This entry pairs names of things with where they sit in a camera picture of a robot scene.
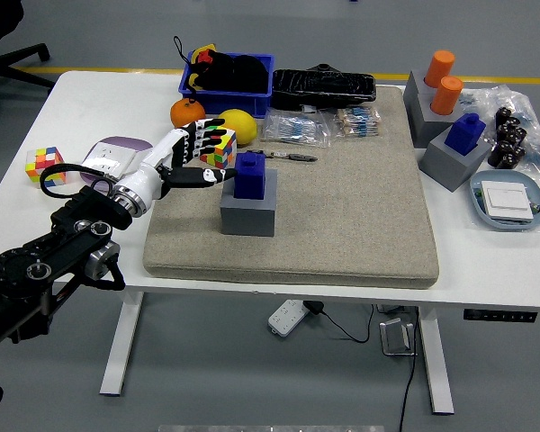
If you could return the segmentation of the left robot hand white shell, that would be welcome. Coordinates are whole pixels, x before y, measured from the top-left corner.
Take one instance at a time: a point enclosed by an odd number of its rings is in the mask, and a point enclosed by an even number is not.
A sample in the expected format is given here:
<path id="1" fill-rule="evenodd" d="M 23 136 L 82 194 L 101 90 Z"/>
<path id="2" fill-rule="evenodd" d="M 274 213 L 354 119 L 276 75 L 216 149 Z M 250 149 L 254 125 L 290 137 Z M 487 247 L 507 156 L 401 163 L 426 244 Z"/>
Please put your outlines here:
<path id="1" fill-rule="evenodd" d="M 112 190 L 112 197 L 126 197 L 140 208 L 149 208 L 171 188 L 205 188 L 237 174 L 234 168 L 188 167 L 201 155 L 211 154 L 226 132 L 223 119 L 192 121 L 172 129 L 140 162 L 138 169 L 125 176 Z"/>

